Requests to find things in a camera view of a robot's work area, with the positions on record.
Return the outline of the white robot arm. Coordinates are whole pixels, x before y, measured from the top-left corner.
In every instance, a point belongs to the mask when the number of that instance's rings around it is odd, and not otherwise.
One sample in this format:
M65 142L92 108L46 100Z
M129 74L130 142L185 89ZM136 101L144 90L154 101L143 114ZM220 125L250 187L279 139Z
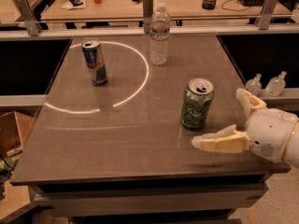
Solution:
M195 136L192 145L207 152L241 153L250 150L274 163L285 162L299 168L299 118L266 103L245 89L236 98L246 116L245 131L230 125L216 133Z

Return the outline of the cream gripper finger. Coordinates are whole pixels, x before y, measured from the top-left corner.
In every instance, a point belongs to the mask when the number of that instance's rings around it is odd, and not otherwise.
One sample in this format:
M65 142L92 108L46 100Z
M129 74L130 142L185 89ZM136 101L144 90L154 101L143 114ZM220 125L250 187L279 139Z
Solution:
M250 149L250 140L246 132L240 132L236 125L230 125L216 133L197 135L192 145L203 151L213 153L242 153Z
M267 108L267 104L262 99L245 89L238 88L236 90L236 99L242 105L246 119L249 119L256 111Z

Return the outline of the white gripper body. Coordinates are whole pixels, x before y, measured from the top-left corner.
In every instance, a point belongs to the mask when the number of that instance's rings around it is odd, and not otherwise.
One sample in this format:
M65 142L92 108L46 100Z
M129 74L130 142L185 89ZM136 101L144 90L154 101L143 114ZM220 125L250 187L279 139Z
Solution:
M275 108L253 113L246 123L251 151L274 163L299 163L299 118Z

